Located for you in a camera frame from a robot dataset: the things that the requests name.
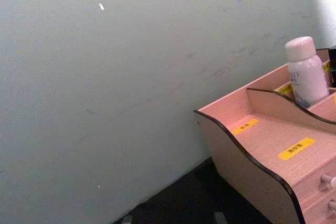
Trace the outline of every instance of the black edge trim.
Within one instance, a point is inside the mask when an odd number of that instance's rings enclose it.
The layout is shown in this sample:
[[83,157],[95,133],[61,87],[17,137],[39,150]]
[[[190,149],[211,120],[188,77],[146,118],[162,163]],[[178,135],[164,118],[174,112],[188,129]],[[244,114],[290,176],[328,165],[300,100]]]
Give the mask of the black edge trim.
[[297,108],[299,108],[301,111],[303,111],[304,113],[308,114],[309,116],[317,119],[317,120],[320,120],[324,123],[330,123],[330,124],[334,124],[336,125],[336,122],[335,121],[331,121],[331,120],[328,120],[328,119],[325,119],[325,118],[322,118],[318,115],[315,115],[314,113],[310,112],[309,110],[306,110],[304,107],[302,107],[301,105],[297,104],[294,100],[290,99],[288,96],[284,95],[284,94],[281,94],[277,91],[272,91],[272,90],[266,90],[266,89],[254,89],[254,88],[247,88],[246,90],[255,90],[255,91],[260,91],[260,92],[268,92],[268,93],[273,93],[273,94],[276,94],[284,99],[286,99],[287,101],[291,102],[292,104],[294,104]]
[[290,187],[290,185],[282,178],[280,177],[278,174],[276,174],[275,172],[273,172],[272,170],[268,169],[267,167],[265,167],[264,165],[262,165],[259,161],[257,161],[239,142],[238,140],[232,135],[232,133],[217,119],[199,111],[199,110],[194,110],[194,113],[199,114],[209,120],[211,120],[212,122],[214,122],[215,124],[217,124],[231,139],[231,141],[237,146],[237,148],[254,164],[256,165],[259,169],[261,169],[264,173],[268,174],[269,176],[271,176],[273,179],[275,179],[277,182],[279,182],[282,187],[285,189],[285,191],[288,193],[289,197],[291,198],[294,208],[295,208],[295,212],[298,216],[299,222],[300,224],[306,224],[305,219],[303,217],[302,214],[302,210],[299,204],[299,200],[296,197],[293,189]]

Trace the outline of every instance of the pink wooden organizer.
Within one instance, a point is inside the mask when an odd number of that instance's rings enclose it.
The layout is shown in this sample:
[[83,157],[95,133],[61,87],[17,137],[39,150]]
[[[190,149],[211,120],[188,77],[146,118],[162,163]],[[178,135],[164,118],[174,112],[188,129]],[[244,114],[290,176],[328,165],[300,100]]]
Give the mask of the pink wooden organizer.
[[[327,49],[318,55],[328,63]],[[321,180],[336,177],[336,93],[306,110],[288,84],[284,65],[197,120],[219,174],[272,223],[336,223],[336,189]]]

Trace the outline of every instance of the bottle label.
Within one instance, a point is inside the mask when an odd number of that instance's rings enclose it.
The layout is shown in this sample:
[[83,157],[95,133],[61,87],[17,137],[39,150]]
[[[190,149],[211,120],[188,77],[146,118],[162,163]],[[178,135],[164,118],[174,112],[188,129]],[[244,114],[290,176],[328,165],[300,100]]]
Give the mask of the bottle label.
[[309,108],[329,94],[322,66],[302,71],[296,68],[290,72],[290,82],[296,102],[304,108]]
[[294,96],[295,96],[295,99],[296,99],[296,102],[301,105],[302,107],[304,108],[309,108],[310,107],[310,104],[309,102],[307,102],[305,99],[303,99],[299,93],[297,91],[294,90]]

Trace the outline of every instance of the white bottle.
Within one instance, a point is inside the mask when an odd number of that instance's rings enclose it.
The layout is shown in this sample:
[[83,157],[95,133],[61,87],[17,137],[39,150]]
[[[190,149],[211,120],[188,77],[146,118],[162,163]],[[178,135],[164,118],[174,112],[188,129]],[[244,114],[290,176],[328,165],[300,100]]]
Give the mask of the white bottle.
[[286,43],[288,71],[296,102],[308,108],[329,95],[323,64],[311,37]]

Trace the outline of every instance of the bottle cap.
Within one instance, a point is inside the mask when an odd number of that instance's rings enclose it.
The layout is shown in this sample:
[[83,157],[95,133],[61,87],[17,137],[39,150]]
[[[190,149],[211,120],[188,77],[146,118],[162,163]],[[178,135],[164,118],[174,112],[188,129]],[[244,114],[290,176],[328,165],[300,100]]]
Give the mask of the bottle cap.
[[316,54],[314,40],[312,37],[299,37],[285,45],[288,61],[302,61]]

